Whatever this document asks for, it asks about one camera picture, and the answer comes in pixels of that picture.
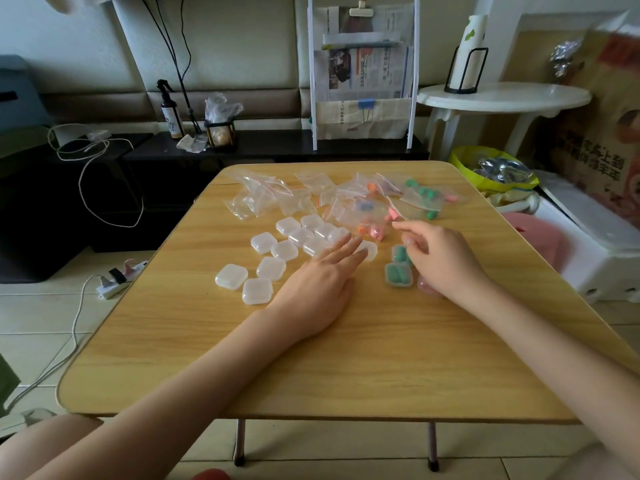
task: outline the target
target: black cable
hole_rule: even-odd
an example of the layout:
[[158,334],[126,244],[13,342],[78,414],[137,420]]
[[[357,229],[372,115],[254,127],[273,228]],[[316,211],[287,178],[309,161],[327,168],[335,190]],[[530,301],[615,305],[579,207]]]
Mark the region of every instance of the black cable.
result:
[[184,40],[184,46],[187,49],[187,53],[189,54],[189,63],[187,64],[187,68],[182,73],[182,78],[184,79],[185,74],[191,67],[191,51],[189,49],[189,44],[187,43],[187,37],[184,36],[184,0],[180,2],[180,32],[182,33],[182,40]]
[[[142,3],[144,3],[145,7],[147,8],[147,11],[149,12],[149,15],[151,15],[151,19],[156,24],[156,28],[158,29],[158,31],[160,32],[160,35],[162,36],[162,39],[164,40],[164,44],[166,45],[167,50],[169,51],[169,55],[171,55],[171,60],[173,61],[173,65],[175,67],[175,71],[176,71],[176,73],[178,75],[178,81],[180,81],[180,88],[182,89],[182,95],[184,96],[184,101],[187,104],[187,111],[189,113],[189,119],[191,120],[191,122],[193,123],[194,128],[196,129],[196,133],[200,133],[202,130],[200,129],[200,125],[198,124],[198,122],[196,120],[196,117],[195,117],[195,115],[193,113],[193,109],[191,108],[191,104],[189,103],[189,97],[187,95],[187,90],[184,87],[184,82],[183,82],[182,76],[180,74],[180,68],[178,67],[178,59],[176,57],[175,49],[173,48],[173,42],[171,40],[171,35],[169,35],[169,30],[166,29],[166,25],[164,24],[164,18],[162,16],[162,12],[160,10],[160,4],[158,3],[158,0],[156,0],[156,6],[157,6],[157,10],[158,10],[158,15],[160,16],[160,20],[162,21],[162,24],[164,26],[164,30],[166,32],[166,37],[164,36],[164,32],[160,28],[160,25],[156,21],[156,17],[154,16],[153,12],[151,11],[151,8],[149,7],[147,1],[146,0],[142,0]],[[187,49],[187,50],[189,52],[189,65],[190,65],[191,64],[191,51],[189,49]]]

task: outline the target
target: wooden table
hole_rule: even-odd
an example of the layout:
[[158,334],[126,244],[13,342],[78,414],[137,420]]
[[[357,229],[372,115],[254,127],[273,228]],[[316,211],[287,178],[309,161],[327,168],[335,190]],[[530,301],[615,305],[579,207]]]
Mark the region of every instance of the wooden table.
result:
[[[561,328],[640,371],[637,357],[601,318],[448,163],[265,164],[252,170],[295,184],[295,172],[347,181],[357,171],[401,171],[424,185],[447,185],[468,201],[444,208],[438,224],[457,228],[496,281]],[[214,277],[233,262],[255,276],[261,256],[250,239],[278,235],[280,212],[242,222],[224,204],[240,185],[223,170],[204,190],[148,268],[64,375],[60,404],[113,415],[215,345],[257,306]],[[493,332],[446,299],[391,288],[378,256],[357,271],[347,310],[327,331],[270,365],[224,411],[228,418],[575,422],[551,391]],[[309,257],[287,263],[280,282]]]

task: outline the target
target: hand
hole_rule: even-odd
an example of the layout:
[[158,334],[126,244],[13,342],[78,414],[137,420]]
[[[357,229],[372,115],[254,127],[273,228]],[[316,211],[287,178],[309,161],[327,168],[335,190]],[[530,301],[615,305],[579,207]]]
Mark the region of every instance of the hand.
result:
[[267,306],[295,341],[323,331],[347,306],[353,291],[351,275],[367,257],[366,249],[354,254],[361,242],[348,234],[304,263]]
[[491,283],[459,231],[423,221],[394,222],[393,226],[405,231],[407,254],[420,274],[450,300],[460,304],[463,295]]

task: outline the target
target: white round table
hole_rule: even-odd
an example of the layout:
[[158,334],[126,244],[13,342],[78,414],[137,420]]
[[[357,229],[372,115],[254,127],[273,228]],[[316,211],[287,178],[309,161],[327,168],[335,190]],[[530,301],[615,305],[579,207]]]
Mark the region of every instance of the white round table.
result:
[[520,113],[504,151],[516,156],[532,121],[538,116],[553,118],[563,109],[580,107],[591,101],[586,89],[534,82],[493,82],[480,86],[475,94],[450,94],[444,85],[418,91],[418,103],[432,106],[425,144],[432,138],[438,120],[446,122],[442,146],[437,155],[447,160],[461,114]]

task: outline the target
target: yellow bag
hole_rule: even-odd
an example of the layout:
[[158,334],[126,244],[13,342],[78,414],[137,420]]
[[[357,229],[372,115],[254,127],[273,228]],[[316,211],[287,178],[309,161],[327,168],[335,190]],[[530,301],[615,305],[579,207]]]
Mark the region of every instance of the yellow bag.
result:
[[517,158],[494,148],[488,148],[486,146],[459,146],[451,151],[449,163],[460,170],[460,173],[480,191],[503,193],[516,188],[532,190],[540,183],[538,177],[533,175],[529,181],[524,184],[501,184],[500,182],[478,175],[470,169],[478,167],[478,160],[480,160],[480,158],[494,157],[502,157],[519,162]]

